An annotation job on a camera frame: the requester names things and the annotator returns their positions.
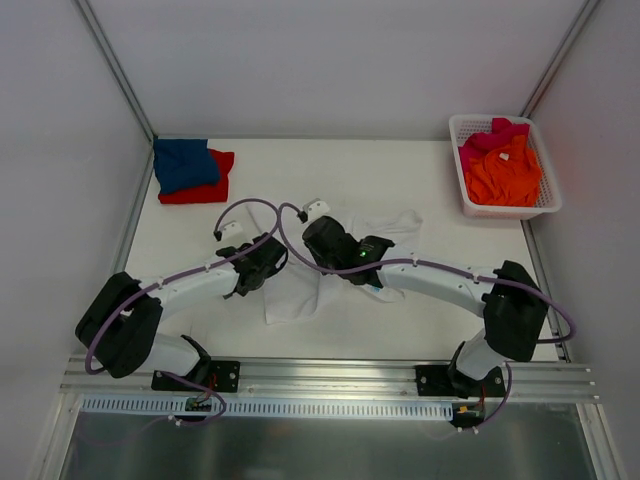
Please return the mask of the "white t shirt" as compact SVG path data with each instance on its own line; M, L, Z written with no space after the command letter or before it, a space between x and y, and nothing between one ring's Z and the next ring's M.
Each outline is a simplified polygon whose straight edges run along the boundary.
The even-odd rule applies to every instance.
M357 240L373 235L411 249L419 245L423 218L412 209L392 216L363 216L337 207L329 215ZM323 275L291 256L284 270L264 287L266 323L312 320L350 286L340 277Z

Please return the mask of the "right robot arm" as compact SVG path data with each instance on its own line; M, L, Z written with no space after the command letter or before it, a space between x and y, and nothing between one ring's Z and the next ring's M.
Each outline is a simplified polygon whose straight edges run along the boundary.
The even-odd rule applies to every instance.
M390 239L358 240L329 216L306 227L302 240L318 267L354 285L420 293L483 320L480 331L456 349L435 389L449 388L459 398L478 396L495 368L533 357L548 305L519 263L480 270L439 264Z

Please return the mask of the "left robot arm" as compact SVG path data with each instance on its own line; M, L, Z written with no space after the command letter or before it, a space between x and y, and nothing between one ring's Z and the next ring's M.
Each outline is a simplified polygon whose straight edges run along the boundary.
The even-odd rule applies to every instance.
M211 355L192 337L158 332L160 324L204 300L227 299L263 287L288 260L288 250L263 234L225 246L205 263L143 282L122 271L112 275L75 329L87 348L85 371L115 379L152 370L156 390L197 390L215 384Z

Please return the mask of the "folded red t shirt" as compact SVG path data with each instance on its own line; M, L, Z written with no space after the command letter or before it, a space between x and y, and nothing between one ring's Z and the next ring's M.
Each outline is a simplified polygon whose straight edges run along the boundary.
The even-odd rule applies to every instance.
M163 205L225 203L234 164L234 152L207 149L205 157L201 156L197 164L187 163L181 172L157 168L158 201Z

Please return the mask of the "folded blue t shirt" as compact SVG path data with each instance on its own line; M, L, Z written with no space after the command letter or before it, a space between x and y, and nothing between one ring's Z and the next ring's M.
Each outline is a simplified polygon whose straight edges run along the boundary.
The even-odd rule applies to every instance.
M205 139L154 140L153 167L161 194L219 182L219 167L207 145Z

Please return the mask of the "white plastic basket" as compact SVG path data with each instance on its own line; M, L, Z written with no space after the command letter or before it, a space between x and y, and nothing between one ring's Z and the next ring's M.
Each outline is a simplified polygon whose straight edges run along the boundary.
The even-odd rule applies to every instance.
M530 125L528 146L534 150L538 164L542 171L540 194L536 204L530 208L501 207L478 205L473 203L467 194L464 172L460 163L458 148L474 133L490 132L491 120L494 117L504 117L513 123L527 123ZM449 131L456 164L456 172L460 190L463 213L467 217L504 218L511 220L529 220L543 213L555 213L562 206L562 199L558 182L553 171L552 162L542 141L539 129L524 117L497 116L488 114L457 114L449 119Z

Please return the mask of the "orange t shirt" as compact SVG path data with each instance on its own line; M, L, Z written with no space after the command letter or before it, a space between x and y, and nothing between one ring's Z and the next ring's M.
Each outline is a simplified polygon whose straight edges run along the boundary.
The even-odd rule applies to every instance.
M464 174L469 199L478 205L533 207L542 171L525 135L486 154L471 156Z

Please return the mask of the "pink t shirt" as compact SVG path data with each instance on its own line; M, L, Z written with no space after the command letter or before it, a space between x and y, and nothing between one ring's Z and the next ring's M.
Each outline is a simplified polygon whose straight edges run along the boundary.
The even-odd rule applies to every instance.
M527 123L513 123L504 117L494 117L490 132L474 133L458 148L463 172L470 170L472 159L483 158L490 151L509 145L515 136L527 138L529 132Z

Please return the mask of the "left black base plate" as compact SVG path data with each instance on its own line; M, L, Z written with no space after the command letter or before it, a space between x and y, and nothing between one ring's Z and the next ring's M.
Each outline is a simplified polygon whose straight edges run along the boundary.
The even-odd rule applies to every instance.
M151 389L162 392L198 392L202 387L215 392L236 393L241 363L230 360L199 360L195 367L183 376L167 375L155 371Z

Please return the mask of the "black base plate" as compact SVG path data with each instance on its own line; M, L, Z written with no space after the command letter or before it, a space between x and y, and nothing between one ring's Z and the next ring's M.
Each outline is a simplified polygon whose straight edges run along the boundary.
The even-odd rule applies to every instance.
M236 393L241 363L230 360L199 360L195 367L183 376L167 375L155 371L151 389L162 392L198 392L202 387L215 392Z
M506 393L500 367L495 367L481 380L458 372L452 365L416 365L415 383L421 397L501 398Z

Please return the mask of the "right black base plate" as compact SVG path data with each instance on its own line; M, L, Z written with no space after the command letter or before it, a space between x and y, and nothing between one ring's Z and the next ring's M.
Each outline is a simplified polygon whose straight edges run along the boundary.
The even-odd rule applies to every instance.
M458 372L452 365L416 365L415 383L421 397L501 398L506 393L500 367L495 367L481 380Z

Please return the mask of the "aluminium mounting rail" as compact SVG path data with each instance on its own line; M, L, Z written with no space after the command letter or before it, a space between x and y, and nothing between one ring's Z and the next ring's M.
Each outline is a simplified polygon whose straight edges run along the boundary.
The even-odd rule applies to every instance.
M405 400L418 396L416 360L319 360L240 358L236 397ZM123 379L91 376L84 361L68 361L60 390L65 393L150 393L153 372ZM566 362L515 363L502 369L511 381L511 402L597 404L600 391L591 369Z

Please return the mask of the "left aluminium frame post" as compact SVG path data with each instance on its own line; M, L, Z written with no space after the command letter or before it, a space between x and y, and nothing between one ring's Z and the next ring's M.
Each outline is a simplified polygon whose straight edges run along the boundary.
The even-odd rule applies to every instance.
M144 108L129 80L112 43L99 20L92 3L88 0L72 0L93 42L113 77L125 103L128 105L145 138L152 143L155 132Z

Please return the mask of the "aluminium frame post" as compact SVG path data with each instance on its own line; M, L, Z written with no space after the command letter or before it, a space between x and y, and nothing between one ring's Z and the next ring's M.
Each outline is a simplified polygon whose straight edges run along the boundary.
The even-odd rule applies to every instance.
M560 73L565 61L579 42L588 25L596 16L602 3L602 0L585 0L581 3L580 8L563 34L531 94L520 110L521 117L531 118L535 114Z
M152 143L155 132L144 108L129 80L112 43L99 20L92 3L88 0L72 0L93 42L113 77L125 103L128 105L145 138Z

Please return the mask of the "right aluminium frame post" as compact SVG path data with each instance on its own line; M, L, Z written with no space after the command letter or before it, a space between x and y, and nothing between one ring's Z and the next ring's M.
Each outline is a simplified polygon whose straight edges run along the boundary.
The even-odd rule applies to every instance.
M579 42L588 25L596 16L602 3L602 0L585 0L581 3L580 8L563 34L531 94L520 110L521 117L531 118L535 114L560 73L565 61Z

